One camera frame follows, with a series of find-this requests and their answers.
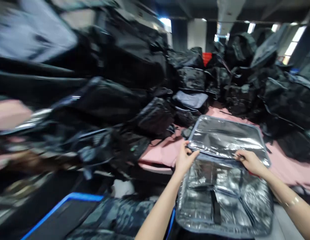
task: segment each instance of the wrist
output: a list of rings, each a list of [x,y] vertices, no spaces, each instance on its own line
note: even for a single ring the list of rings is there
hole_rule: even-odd
[[[264,171],[261,172],[259,176],[268,181],[271,178],[272,173],[268,169],[265,169]]]
[[[181,181],[183,180],[184,176],[185,176],[185,174],[180,174],[178,172],[174,172],[174,174],[171,176],[171,180],[180,184]]]

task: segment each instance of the foil lining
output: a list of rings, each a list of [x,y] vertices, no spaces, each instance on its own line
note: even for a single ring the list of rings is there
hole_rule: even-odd
[[[266,167],[270,167],[260,130],[252,125],[202,115],[189,141],[189,148],[203,153],[200,154],[200,158],[205,154],[237,167],[240,163],[234,160],[235,152],[244,149],[253,151]]]
[[[266,182],[243,169],[196,159],[179,189],[176,221],[191,232],[241,239],[267,236],[272,217]]]

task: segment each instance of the ceiling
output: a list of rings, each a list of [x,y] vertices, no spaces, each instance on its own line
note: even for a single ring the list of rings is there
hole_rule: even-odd
[[[224,22],[280,23],[302,22],[306,17],[310,18],[310,0],[139,0],[139,2],[145,6],[152,6],[152,10],[158,16],[171,19],[205,18],[215,21],[224,19]]]

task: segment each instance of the pile of bags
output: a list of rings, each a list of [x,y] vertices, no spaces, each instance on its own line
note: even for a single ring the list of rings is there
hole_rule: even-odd
[[[310,162],[310,78],[276,62],[286,27],[237,34],[230,46],[216,43],[208,88],[232,115],[259,124],[266,142],[277,140],[288,157]]]
[[[218,100],[288,156],[310,160],[310,82],[277,65],[277,45],[269,48],[283,30],[217,42],[204,66],[201,48],[169,49],[165,33],[145,31],[115,1],[56,2],[0,1],[0,100],[46,109],[3,139],[63,156],[57,165],[80,162],[87,178],[102,165],[129,179],[152,140],[174,134],[173,124],[192,126]],[[79,9],[94,17],[74,30],[61,16]]]
[[[144,31],[115,1],[57,3],[0,1],[0,100],[35,112],[0,132],[2,145],[23,137],[19,145],[54,155],[58,166],[80,162],[87,178],[102,165],[129,179],[152,140],[207,112],[201,48],[169,49],[166,34]],[[61,15],[82,8],[93,22],[73,30]]]

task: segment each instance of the warehouse wall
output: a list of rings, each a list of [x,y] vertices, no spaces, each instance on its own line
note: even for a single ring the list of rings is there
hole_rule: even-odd
[[[206,50],[206,32],[207,22],[195,18],[188,22],[187,47],[201,47],[202,51]]]

